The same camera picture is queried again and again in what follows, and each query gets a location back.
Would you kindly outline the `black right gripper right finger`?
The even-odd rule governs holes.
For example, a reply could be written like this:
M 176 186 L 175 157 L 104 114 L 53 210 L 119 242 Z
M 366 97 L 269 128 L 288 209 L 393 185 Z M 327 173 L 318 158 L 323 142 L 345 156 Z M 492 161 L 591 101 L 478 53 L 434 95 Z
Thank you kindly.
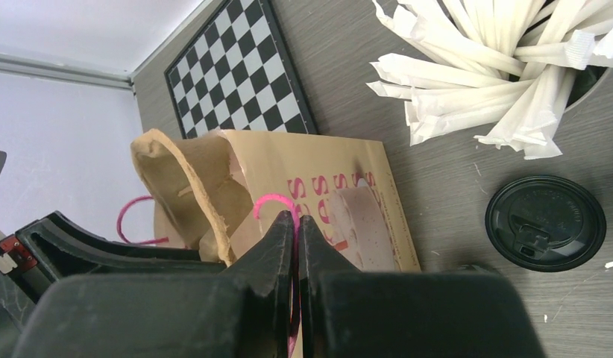
M 469 266 L 364 272 L 303 216 L 298 234 L 305 357 L 543 357 L 520 295 Z

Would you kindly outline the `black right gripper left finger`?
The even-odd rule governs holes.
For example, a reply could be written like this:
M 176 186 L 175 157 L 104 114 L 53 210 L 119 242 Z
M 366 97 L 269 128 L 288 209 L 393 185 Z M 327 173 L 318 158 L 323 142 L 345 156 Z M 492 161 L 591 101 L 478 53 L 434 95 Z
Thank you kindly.
M 294 220 L 283 211 L 217 274 L 78 274 L 54 282 L 15 357 L 286 357 Z

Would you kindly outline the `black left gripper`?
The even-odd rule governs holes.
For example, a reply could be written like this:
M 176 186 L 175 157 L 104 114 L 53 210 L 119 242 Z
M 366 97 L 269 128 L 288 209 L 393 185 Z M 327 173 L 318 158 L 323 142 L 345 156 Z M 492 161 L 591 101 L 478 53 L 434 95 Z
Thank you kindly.
M 78 274 L 217 274 L 224 263 L 197 251 L 111 242 L 56 211 L 0 240 L 0 357 L 10 357 L 40 297 Z

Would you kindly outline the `pink paper bag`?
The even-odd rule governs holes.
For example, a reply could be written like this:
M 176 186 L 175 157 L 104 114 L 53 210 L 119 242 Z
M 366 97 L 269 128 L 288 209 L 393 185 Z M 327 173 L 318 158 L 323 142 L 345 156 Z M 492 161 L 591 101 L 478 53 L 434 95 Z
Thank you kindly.
M 271 199 L 277 194 L 288 198 L 288 207 L 299 216 L 313 217 L 327 242 L 358 269 L 420 271 L 381 142 L 284 132 L 214 131 L 230 142 L 231 159 L 253 203 L 251 213 L 230 238 L 236 261 L 286 209 L 285 204 Z M 157 244 L 189 248 L 154 203 Z

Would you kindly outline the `brown cup carrier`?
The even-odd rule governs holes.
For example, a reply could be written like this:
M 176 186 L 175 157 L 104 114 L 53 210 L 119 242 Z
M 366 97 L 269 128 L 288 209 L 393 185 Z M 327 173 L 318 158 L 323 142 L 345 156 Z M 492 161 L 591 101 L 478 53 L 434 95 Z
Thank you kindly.
M 230 238 L 253 209 L 220 131 L 170 139 L 151 129 L 131 143 L 136 173 L 183 243 L 203 261 L 236 261 Z

